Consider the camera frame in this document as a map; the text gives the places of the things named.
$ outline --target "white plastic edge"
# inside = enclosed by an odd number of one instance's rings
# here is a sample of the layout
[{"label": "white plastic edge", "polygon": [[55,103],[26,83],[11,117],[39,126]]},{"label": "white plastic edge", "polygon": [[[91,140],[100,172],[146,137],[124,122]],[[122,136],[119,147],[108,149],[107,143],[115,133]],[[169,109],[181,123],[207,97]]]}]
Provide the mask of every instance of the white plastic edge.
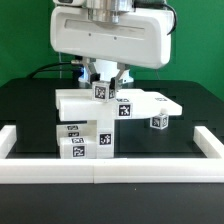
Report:
[{"label": "white plastic edge", "polygon": [[[196,136],[200,129],[209,133],[196,127]],[[224,183],[224,159],[0,160],[1,184],[155,182]]]}]

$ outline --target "black cable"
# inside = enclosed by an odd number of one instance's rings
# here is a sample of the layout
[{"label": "black cable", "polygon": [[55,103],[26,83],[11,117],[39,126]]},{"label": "black cable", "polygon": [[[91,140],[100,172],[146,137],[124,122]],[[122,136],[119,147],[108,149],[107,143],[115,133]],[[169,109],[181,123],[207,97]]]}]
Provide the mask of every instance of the black cable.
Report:
[{"label": "black cable", "polygon": [[177,13],[176,13],[175,9],[166,3],[146,3],[146,2],[143,3],[143,2],[138,2],[138,1],[134,2],[135,9],[136,8],[149,8],[149,7],[150,8],[164,8],[165,7],[173,12],[174,24],[173,24],[172,29],[170,30],[170,32],[167,35],[171,34],[176,29],[177,21],[178,21]]},{"label": "black cable", "polygon": [[36,69],[35,71],[31,72],[30,74],[28,74],[26,76],[26,78],[32,79],[37,73],[42,72],[42,71],[46,71],[46,70],[44,70],[46,68],[52,68],[52,67],[56,67],[56,66],[60,66],[60,65],[68,65],[68,64],[71,64],[71,62],[60,62],[60,63],[53,63],[53,64],[44,65],[44,66]]}]

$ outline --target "white foam block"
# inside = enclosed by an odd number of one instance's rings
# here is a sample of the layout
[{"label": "white foam block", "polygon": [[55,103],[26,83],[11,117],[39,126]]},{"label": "white foam block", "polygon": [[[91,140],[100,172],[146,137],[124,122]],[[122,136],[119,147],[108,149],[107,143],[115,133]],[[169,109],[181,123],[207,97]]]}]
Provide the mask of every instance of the white foam block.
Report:
[{"label": "white foam block", "polygon": [[224,145],[206,127],[196,126],[193,140],[208,158],[224,159]]},{"label": "white foam block", "polygon": [[92,91],[90,89],[57,89],[55,91],[56,95],[56,107],[59,109],[60,99],[69,99],[74,97],[91,97]]},{"label": "white foam block", "polygon": [[16,126],[6,125],[0,131],[0,159],[5,159],[16,142]]},{"label": "white foam block", "polygon": [[94,136],[60,138],[62,159],[95,159],[96,148],[96,137]]},{"label": "white foam block", "polygon": [[[181,106],[154,92],[133,91],[132,93],[130,90],[120,92],[119,97],[129,99],[132,104],[132,115],[129,119],[150,118],[161,112],[169,113],[169,115],[182,113]],[[118,117],[118,104],[116,100],[110,103],[96,102],[87,96],[61,98],[59,99],[59,116],[61,121],[127,119]]]}]

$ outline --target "white block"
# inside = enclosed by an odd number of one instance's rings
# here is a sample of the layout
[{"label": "white block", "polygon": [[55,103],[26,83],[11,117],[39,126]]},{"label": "white block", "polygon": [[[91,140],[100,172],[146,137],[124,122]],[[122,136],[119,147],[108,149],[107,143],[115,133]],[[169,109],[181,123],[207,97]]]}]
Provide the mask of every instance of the white block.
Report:
[{"label": "white block", "polygon": [[196,126],[193,140],[208,158],[224,159],[224,145],[204,126]]},{"label": "white block", "polygon": [[0,159],[5,159],[16,142],[16,126],[6,125],[0,131]]},{"label": "white block", "polygon": [[62,159],[95,159],[96,137],[60,138]]},{"label": "white block", "polygon": [[90,89],[56,89],[56,107],[59,109],[60,99],[72,99],[74,97],[91,97],[92,91]]},{"label": "white block", "polygon": [[114,102],[96,102],[91,97],[61,99],[59,106],[59,117],[61,121],[113,119],[115,112]]},{"label": "white block", "polygon": [[110,89],[110,82],[97,81],[92,83],[92,100],[107,103],[116,97],[114,89]]},{"label": "white block", "polygon": [[159,114],[158,116],[152,117],[150,119],[150,127],[156,129],[164,129],[168,127],[169,116],[165,114]]},{"label": "white block", "polygon": [[97,121],[97,158],[111,159],[114,157],[114,120]]}]

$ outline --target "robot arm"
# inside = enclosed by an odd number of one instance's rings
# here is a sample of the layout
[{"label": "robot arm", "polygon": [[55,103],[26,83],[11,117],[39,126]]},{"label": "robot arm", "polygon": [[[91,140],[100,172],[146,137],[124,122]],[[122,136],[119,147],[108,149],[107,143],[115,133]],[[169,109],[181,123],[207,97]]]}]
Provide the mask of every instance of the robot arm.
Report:
[{"label": "robot arm", "polygon": [[[51,19],[51,44],[55,51],[153,69],[169,62],[168,33],[175,14],[165,9],[136,8],[145,7],[152,0],[54,2],[58,5]],[[154,0],[153,6],[158,6],[158,2]],[[85,67],[91,75],[88,63]]]}]

